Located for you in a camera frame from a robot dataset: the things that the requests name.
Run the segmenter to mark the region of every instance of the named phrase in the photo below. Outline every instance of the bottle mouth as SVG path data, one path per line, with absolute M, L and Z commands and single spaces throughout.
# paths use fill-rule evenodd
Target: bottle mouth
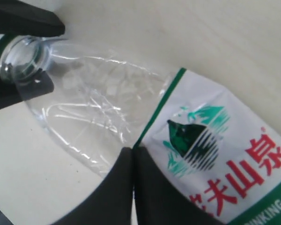
M 5 83 L 26 84 L 48 61 L 49 51 L 41 38 L 17 37 L 0 58 L 0 77 Z

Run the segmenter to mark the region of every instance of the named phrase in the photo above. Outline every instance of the white table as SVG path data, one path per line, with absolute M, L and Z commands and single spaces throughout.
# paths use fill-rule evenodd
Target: white table
M 85 45 L 106 43 L 128 59 L 186 67 L 227 86 L 281 134 L 281 0 L 26 2 L 54 10 L 67 36 Z M 0 112 L 0 209 L 16 225 L 58 219 L 100 180 L 24 104 Z

